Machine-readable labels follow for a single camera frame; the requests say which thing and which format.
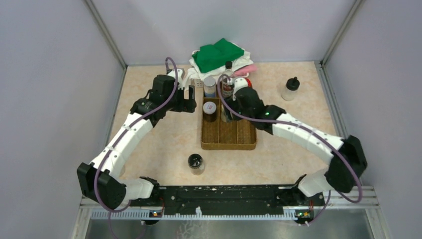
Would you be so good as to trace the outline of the white lid brown sauce jar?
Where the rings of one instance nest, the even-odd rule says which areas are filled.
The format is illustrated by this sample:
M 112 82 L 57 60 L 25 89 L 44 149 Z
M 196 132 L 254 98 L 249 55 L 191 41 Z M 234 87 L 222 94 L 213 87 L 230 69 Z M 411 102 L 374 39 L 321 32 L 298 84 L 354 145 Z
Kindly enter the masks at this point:
M 205 102 L 203 105 L 203 119 L 207 122 L 214 122 L 217 117 L 217 106 L 214 102 Z

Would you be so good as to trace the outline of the dark bottle red white label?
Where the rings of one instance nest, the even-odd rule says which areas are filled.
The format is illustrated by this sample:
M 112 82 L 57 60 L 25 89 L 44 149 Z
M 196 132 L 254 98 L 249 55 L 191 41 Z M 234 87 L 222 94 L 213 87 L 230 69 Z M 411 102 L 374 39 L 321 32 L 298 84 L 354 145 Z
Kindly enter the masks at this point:
M 227 75 L 227 77 L 223 77 L 221 81 L 221 93 L 222 93 L 223 98 L 231 97 L 233 94 L 233 84 L 232 84 L 232 79 L 230 77 L 233 73 L 232 65 L 233 65 L 232 61 L 225 62 L 225 71 L 223 74 Z

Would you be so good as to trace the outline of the silver lid spice jar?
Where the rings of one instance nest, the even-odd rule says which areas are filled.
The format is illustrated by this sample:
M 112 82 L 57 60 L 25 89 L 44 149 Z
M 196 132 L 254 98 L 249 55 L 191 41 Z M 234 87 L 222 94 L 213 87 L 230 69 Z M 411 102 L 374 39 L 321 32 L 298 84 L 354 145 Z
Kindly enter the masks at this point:
M 203 81 L 204 96 L 208 98 L 216 97 L 216 80 L 212 76 L 208 76 Z

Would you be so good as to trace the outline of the black cap squeeze bottle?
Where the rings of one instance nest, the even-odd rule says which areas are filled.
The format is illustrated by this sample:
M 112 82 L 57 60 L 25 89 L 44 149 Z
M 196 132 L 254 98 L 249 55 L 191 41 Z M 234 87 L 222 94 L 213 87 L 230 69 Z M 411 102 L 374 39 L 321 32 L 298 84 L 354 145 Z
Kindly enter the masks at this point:
M 292 101 L 300 87 L 300 81 L 298 77 L 293 77 L 287 80 L 284 88 L 282 89 L 281 96 L 285 101 Z

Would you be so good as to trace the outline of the yellow cap clear bottle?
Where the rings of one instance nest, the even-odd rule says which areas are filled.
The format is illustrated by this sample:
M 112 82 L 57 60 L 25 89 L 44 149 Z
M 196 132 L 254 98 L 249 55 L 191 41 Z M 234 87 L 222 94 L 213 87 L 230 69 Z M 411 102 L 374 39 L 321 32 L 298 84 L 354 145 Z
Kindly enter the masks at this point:
M 229 111 L 224 105 L 221 105 L 221 120 L 223 122 L 229 123 L 233 121 L 233 116 L 231 111 Z

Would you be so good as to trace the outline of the red lid chili sauce jar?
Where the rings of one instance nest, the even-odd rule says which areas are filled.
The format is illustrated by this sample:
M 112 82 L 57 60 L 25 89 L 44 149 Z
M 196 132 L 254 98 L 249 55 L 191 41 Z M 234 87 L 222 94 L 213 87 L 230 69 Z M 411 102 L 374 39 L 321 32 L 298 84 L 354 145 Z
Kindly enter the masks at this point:
M 245 79 L 245 81 L 247 82 L 248 87 L 251 87 L 251 88 L 252 88 L 252 83 L 251 83 L 251 81 L 250 81 L 248 78 L 244 78 L 244 79 Z

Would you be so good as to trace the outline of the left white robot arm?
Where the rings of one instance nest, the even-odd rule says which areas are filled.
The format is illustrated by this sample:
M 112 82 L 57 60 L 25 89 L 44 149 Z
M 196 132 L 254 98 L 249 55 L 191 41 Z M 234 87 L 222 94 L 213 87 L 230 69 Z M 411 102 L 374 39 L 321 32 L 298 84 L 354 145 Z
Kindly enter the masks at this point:
M 194 113 L 195 87 L 180 85 L 172 73 L 157 75 L 144 98 L 134 102 L 125 122 L 110 143 L 90 163 L 81 163 L 77 176 L 82 194 L 98 202 L 105 210 L 117 213 L 124 201 L 141 199 L 153 206 L 159 201 L 157 185 L 141 177 L 120 181 L 127 160 L 140 141 L 163 119 L 168 111 Z

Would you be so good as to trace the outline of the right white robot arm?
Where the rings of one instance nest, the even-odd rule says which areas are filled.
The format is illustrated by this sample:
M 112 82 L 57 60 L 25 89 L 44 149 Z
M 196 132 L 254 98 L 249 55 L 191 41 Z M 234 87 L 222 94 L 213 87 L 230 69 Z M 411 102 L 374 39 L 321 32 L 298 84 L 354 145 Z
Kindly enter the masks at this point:
M 222 100 L 227 114 L 235 120 L 248 120 L 256 129 L 287 139 L 322 160 L 327 167 L 301 177 L 292 191 L 292 199 L 305 205 L 317 193 L 335 190 L 340 195 L 353 187 L 362 189 L 360 176 L 367 168 L 361 142 L 331 135 L 313 128 L 276 105 L 265 105 L 251 87 L 238 90 L 233 98 Z

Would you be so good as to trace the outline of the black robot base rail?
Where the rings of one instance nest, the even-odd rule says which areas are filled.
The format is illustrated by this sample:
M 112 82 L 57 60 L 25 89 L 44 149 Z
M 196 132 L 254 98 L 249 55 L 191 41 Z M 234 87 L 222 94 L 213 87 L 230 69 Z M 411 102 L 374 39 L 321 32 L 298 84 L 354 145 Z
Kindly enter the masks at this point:
M 147 199 L 131 201 L 132 207 L 158 207 L 166 216 L 264 216 L 285 215 L 288 207 L 303 211 L 325 204 L 322 193 L 307 198 L 293 185 L 156 186 Z

